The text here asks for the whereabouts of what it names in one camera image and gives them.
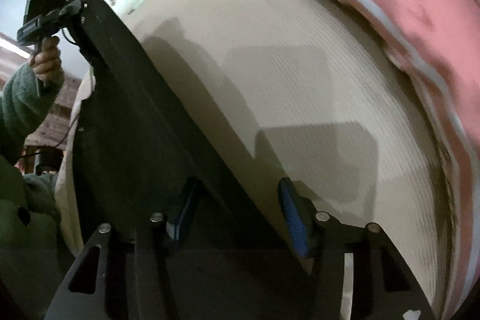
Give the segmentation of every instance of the hand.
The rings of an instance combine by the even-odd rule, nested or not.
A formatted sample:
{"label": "hand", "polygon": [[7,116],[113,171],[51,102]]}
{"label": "hand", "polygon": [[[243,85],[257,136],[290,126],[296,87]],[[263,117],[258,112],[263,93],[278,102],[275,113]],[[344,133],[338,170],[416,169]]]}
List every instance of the hand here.
{"label": "hand", "polygon": [[60,60],[60,50],[57,48],[59,41],[60,39],[56,36],[45,38],[42,41],[42,52],[28,60],[35,75],[44,83],[62,83],[62,61]]}

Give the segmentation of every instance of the green sweater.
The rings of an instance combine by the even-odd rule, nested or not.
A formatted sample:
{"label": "green sweater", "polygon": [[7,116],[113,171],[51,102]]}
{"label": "green sweater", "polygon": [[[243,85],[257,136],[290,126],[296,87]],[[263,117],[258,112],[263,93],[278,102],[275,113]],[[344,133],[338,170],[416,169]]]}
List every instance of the green sweater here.
{"label": "green sweater", "polygon": [[47,116],[60,86],[42,89],[38,97],[35,78],[24,64],[0,96],[0,278],[20,309],[29,318],[41,319],[63,278],[56,177],[22,176],[14,164],[26,137]]}

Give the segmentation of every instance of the metal bolt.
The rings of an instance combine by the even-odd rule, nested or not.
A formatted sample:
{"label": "metal bolt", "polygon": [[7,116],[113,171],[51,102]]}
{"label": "metal bolt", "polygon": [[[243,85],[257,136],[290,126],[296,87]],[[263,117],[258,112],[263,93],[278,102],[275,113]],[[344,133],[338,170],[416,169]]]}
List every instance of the metal bolt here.
{"label": "metal bolt", "polygon": [[153,223],[159,223],[165,219],[165,215],[163,213],[154,213],[150,216],[150,221]]}
{"label": "metal bolt", "polygon": [[325,221],[328,221],[328,219],[330,218],[330,215],[325,211],[320,211],[315,215],[315,218],[318,221],[325,222]]}
{"label": "metal bolt", "polygon": [[373,232],[374,234],[380,233],[382,230],[382,227],[377,223],[370,223],[367,225],[367,228],[370,232]]}
{"label": "metal bolt", "polygon": [[109,223],[105,223],[105,224],[100,225],[98,231],[101,234],[107,234],[108,232],[110,232],[111,228],[112,228],[112,226]]}

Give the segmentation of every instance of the pink fabric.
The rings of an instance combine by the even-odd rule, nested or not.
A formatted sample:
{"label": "pink fabric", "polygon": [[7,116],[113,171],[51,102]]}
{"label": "pink fabric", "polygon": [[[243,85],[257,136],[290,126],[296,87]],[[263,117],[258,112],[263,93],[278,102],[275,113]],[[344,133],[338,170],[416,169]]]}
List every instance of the pink fabric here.
{"label": "pink fabric", "polygon": [[352,4],[410,75],[445,151],[454,248],[449,319],[480,273],[480,3],[478,0],[340,0]]}

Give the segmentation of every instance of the person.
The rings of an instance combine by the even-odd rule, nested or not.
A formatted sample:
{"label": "person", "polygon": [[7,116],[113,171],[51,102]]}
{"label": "person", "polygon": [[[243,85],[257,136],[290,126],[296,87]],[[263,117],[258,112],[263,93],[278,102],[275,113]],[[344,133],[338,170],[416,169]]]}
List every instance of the person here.
{"label": "person", "polygon": [[62,87],[58,43],[58,37],[44,39],[41,52],[15,72],[0,96],[0,282],[29,319],[44,317],[69,267],[59,254],[56,176],[22,176],[14,166]]}

